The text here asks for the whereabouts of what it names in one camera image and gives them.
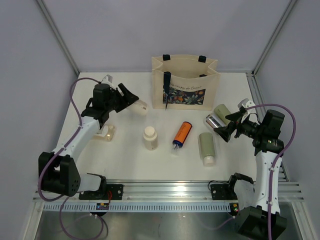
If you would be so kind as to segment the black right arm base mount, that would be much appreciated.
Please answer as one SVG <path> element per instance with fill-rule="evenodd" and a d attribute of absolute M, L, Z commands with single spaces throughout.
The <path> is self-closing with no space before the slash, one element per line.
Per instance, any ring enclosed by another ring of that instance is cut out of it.
<path fill-rule="evenodd" d="M 210 190 L 212 200 L 237 200 L 234 190 L 226 181 L 212 180 L 208 183 L 208 189 Z"/>

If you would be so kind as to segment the white cream bottle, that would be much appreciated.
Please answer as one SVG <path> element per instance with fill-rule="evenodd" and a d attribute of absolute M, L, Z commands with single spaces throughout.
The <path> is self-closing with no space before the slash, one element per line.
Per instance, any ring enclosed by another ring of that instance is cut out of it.
<path fill-rule="evenodd" d="M 148 104 L 140 99 L 128 106 L 127 109 L 132 113 L 138 114 L 140 116 L 146 116 L 149 110 Z"/>

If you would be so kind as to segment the shiny silver bottle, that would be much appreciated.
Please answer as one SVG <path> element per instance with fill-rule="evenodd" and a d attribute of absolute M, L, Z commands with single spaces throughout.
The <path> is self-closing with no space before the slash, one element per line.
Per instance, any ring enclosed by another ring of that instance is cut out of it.
<path fill-rule="evenodd" d="M 210 129 L 213 133 L 215 133 L 214 129 L 226 126 L 225 123 L 214 112 L 207 115 L 204 122 L 208 129 Z"/>

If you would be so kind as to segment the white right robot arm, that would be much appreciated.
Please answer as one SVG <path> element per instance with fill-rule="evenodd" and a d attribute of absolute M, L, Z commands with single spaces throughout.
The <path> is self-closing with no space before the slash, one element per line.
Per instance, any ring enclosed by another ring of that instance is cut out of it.
<path fill-rule="evenodd" d="M 278 175 L 284 143 L 279 139 L 284 114 L 268 110 L 261 123 L 250 121 L 242 106 L 238 112 L 226 116 L 230 122 L 214 131 L 228 142 L 231 134 L 252 139 L 256 161 L 256 180 L 236 173 L 226 186 L 228 196 L 238 199 L 239 211 L 235 230 L 252 240 L 276 240 L 286 229 L 287 219 L 280 215 Z"/>

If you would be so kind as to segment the sage green bottle white cap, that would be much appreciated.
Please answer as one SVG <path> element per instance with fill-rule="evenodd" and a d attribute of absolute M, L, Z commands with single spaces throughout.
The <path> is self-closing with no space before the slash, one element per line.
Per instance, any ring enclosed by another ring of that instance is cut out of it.
<path fill-rule="evenodd" d="M 203 132 L 198 136 L 199 154 L 204 167 L 212 167 L 215 164 L 215 145 L 213 135 Z"/>

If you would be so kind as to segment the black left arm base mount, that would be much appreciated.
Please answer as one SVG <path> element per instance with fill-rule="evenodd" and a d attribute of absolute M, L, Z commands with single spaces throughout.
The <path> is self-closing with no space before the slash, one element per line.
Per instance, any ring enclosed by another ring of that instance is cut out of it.
<path fill-rule="evenodd" d="M 97 191 L 84 191 L 79 194 L 80 200 L 90 200 L 90 201 L 120 201 L 123 199 L 123 184 L 105 184 L 100 187 Z"/>

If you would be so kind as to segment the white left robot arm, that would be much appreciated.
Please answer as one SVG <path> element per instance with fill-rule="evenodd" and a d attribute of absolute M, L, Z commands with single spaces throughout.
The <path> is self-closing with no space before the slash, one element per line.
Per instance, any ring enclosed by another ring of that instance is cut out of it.
<path fill-rule="evenodd" d="M 83 112 L 79 112 L 79 125 L 70 139 L 51 152 L 43 152 L 38 158 L 38 193 L 43 192 L 72 197 L 76 193 L 90 191 L 96 199 L 103 199 L 108 192 L 103 178 L 97 174 L 80 174 L 76 162 L 93 136 L 109 119 L 110 112 L 120 111 L 133 105 L 139 97 L 131 93 L 122 83 L 113 88 L 98 83 Z"/>

